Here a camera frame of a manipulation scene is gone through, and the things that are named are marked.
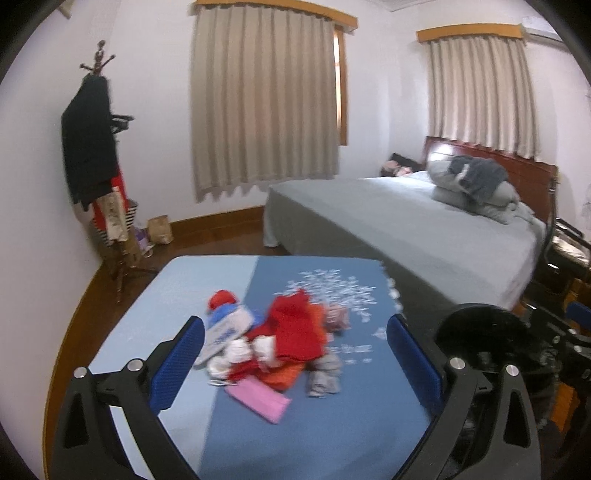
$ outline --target curtain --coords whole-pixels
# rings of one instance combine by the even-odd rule
[[[287,9],[201,9],[191,80],[198,197],[337,173],[334,31]]]
[[[534,95],[523,40],[467,35],[428,42],[430,136],[534,158]]]

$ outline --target white wall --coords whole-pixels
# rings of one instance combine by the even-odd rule
[[[92,61],[101,2],[52,13],[0,85],[0,421],[43,478],[41,434],[51,372],[99,260],[70,204],[60,117]]]
[[[340,173],[373,176],[389,154],[388,14],[365,0],[317,2],[359,18],[346,36],[349,65],[349,146]],[[136,117],[119,135],[119,159],[138,219],[168,214],[181,220],[264,204],[257,187],[197,203],[190,137],[190,62],[195,17],[186,0],[123,0],[108,45],[117,59],[111,79],[113,111]]]
[[[394,71],[399,76],[390,89],[390,149],[419,160],[428,133],[427,59],[416,41],[418,30],[461,23],[519,24],[529,15],[539,16],[524,0],[436,0],[392,13]],[[559,167],[559,214],[581,226],[579,214],[591,183],[586,79],[573,56],[560,48],[528,43],[527,57],[538,110],[540,160]]]

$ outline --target pillow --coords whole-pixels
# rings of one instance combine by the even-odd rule
[[[456,181],[456,176],[447,171],[450,163],[449,160],[430,161],[427,164],[427,171],[433,183],[438,187],[451,190],[452,192],[461,193],[462,190]]]
[[[492,197],[486,202],[497,207],[504,207],[510,203],[519,203],[520,200],[515,187],[508,181],[502,181],[492,194]]]
[[[490,218],[503,225],[509,225],[514,215],[513,210],[516,208],[515,203],[511,203],[506,207],[497,207],[488,203],[478,205],[476,202],[471,201],[464,193],[452,192],[442,187],[435,187],[433,192],[431,192],[431,198],[437,202],[464,210],[465,212]]]

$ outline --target wooden headboard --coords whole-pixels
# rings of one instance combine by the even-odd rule
[[[547,222],[552,208],[550,189],[558,177],[558,168],[547,163],[499,152],[480,145],[464,144],[445,138],[427,137],[423,149],[423,163],[432,160],[451,160],[456,155],[492,158],[503,165],[511,183],[522,202],[526,203],[536,217]]]

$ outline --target paper bag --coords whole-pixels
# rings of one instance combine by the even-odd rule
[[[148,220],[148,236],[153,244],[168,245],[173,241],[168,215],[154,217]]]

